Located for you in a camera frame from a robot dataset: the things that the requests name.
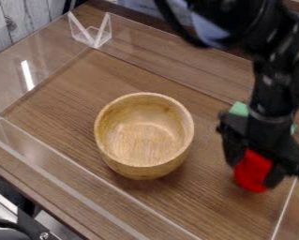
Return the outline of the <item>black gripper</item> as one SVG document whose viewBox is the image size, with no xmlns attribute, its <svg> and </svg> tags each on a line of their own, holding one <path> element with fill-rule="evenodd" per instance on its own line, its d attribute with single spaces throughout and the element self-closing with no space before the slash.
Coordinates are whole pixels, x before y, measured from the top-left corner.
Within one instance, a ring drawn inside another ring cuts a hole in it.
<svg viewBox="0 0 299 240">
<path fill-rule="evenodd" d="M 275 188 L 286 175 L 299 177 L 299 143 L 290 135 L 291 122 L 271 123 L 230 112 L 219 113 L 217 131 L 222 136 L 227 164 L 234 168 L 246 151 L 255 151 L 275 164 L 265 179 L 265 187 Z"/>
</svg>

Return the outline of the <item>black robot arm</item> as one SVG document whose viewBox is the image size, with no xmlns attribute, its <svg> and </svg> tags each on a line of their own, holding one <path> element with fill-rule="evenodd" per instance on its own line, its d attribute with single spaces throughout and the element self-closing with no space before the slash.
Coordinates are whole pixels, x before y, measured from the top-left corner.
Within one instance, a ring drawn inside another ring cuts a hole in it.
<svg viewBox="0 0 299 240">
<path fill-rule="evenodd" d="M 192 46 L 237 48 L 250 55 L 254 86 L 246 113 L 219 114 L 226 162 L 238 185 L 257 193 L 287 176 L 299 178 L 299 17 L 283 0 L 175 0 L 190 11 L 195 31 L 179 23 L 168 0 L 154 0 L 179 37 Z"/>
</svg>

